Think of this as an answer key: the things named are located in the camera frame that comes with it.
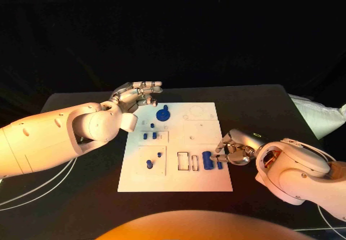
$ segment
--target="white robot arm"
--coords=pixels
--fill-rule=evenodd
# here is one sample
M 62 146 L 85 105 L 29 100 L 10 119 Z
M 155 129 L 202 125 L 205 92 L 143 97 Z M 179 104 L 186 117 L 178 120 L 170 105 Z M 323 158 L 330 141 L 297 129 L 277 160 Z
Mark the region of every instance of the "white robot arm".
M 224 147 L 229 154 L 212 155 L 214 161 L 245 165 L 255 159 L 255 180 L 273 194 L 293 205 L 315 202 L 346 222 L 346 162 L 296 140 L 268 142 L 238 129 L 228 132 L 215 151 Z
M 103 103 L 29 116 L 0 129 L 0 179 L 46 170 L 106 145 L 120 129 L 133 132 L 139 106 L 157 100 L 162 82 L 127 82 Z

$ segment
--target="black curtain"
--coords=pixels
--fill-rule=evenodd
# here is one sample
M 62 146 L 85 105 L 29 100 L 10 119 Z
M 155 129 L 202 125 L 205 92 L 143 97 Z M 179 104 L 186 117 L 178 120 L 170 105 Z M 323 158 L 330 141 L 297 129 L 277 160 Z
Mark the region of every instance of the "black curtain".
M 268 14 L 224 1 L 2 4 L 0 127 L 39 113 L 54 93 L 113 91 L 137 81 L 163 81 L 163 88 L 281 84 L 341 107 L 345 14 L 271 8 Z

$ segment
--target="table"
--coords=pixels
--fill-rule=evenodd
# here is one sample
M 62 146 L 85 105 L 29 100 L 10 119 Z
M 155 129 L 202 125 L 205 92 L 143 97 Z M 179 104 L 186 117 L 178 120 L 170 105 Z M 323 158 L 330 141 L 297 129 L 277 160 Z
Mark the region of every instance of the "table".
M 56 93 L 42 112 L 101 103 L 110 94 Z M 240 128 L 273 141 L 291 138 L 322 147 L 280 85 L 165 89 L 155 97 L 160 103 L 215 102 L 222 134 Z M 290 205 L 255 181 L 255 161 L 245 166 L 228 164 L 234 192 L 117 192 L 126 144 L 127 132 L 121 130 L 106 146 L 78 158 L 68 178 L 45 197 L 0 212 L 0 239 L 94 239 L 126 222 L 175 210 L 235 213 L 291 229 L 328 227 L 315 203 Z M 39 186 L 64 166 L 6 179 L 0 184 L 0 202 Z M 33 199 L 58 181 L 13 204 Z M 325 215 L 335 227 L 346 225 L 329 213 Z

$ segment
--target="white board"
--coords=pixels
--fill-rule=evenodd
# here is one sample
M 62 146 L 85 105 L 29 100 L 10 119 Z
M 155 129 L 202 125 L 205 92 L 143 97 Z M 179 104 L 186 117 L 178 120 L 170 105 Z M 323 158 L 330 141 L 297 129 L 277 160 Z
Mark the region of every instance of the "white board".
M 156 114 L 165 105 L 170 118 L 159 121 Z M 222 169 L 218 169 L 214 162 L 212 170 L 204 168 L 202 152 L 217 154 L 222 139 L 215 103 L 159 103 L 157 107 L 142 106 L 134 114 L 139 121 L 134 132 L 127 136 L 117 191 L 232 192 L 228 164 L 222 163 Z M 147 160 L 153 162 L 152 169 L 147 168 Z

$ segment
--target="robotic hand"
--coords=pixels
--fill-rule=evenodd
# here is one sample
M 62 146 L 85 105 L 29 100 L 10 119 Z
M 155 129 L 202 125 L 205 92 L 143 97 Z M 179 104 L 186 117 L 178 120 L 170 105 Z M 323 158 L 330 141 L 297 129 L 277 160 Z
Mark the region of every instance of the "robotic hand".
M 0 179 L 46 170 L 106 145 L 120 129 L 133 132 L 139 106 L 157 100 L 162 82 L 127 82 L 110 100 L 29 116 L 0 129 Z
M 296 140 L 268 142 L 238 129 L 227 133 L 217 153 L 224 147 L 229 154 L 212 155 L 211 160 L 245 165 L 255 159 L 255 180 L 273 194 L 293 205 L 315 202 L 346 222 L 346 162 Z

